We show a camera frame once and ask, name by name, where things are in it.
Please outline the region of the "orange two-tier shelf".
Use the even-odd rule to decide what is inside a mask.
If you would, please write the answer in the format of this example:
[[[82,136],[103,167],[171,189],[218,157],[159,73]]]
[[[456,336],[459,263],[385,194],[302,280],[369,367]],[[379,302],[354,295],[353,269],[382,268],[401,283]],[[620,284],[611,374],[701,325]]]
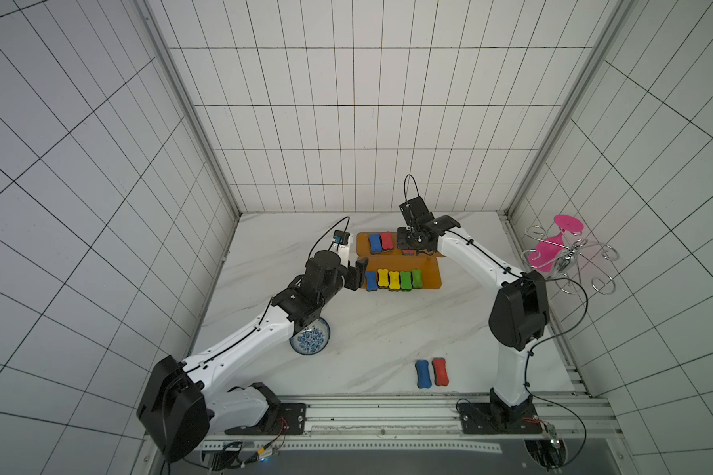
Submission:
[[[359,233],[356,237],[356,253],[358,259],[368,258],[368,271],[377,271],[378,269],[387,269],[388,271],[412,271],[413,269],[421,269],[423,274],[424,287],[419,290],[437,290],[442,287],[441,272],[438,263],[438,258],[442,257],[439,253],[432,255],[403,255],[399,249],[385,251],[379,255],[370,253],[368,245],[368,236],[370,233]]]

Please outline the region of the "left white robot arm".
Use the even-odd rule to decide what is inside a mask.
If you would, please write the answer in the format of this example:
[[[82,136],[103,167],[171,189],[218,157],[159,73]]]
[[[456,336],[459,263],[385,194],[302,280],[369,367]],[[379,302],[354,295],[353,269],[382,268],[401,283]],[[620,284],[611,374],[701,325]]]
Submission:
[[[342,289],[366,282],[368,260],[349,250],[317,251],[302,274],[272,296],[265,310],[225,340],[183,360],[154,365],[137,417],[166,465],[183,459],[212,431],[268,428],[277,419],[275,394],[261,383],[235,390],[235,375],[254,359],[310,327]]]

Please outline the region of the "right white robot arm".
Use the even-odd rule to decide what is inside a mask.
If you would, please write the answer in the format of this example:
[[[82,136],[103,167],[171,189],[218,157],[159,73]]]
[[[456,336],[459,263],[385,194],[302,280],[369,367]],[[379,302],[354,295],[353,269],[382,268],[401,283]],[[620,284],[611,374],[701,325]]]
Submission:
[[[522,419],[533,406],[527,363],[550,322],[546,279],[498,258],[454,218],[434,216],[420,196],[405,200],[399,209],[406,223],[398,230],[402,251],[439,253],[493,293],[488,327],[499,350],[496,381],[489,392],[490,416],[501,425]]]

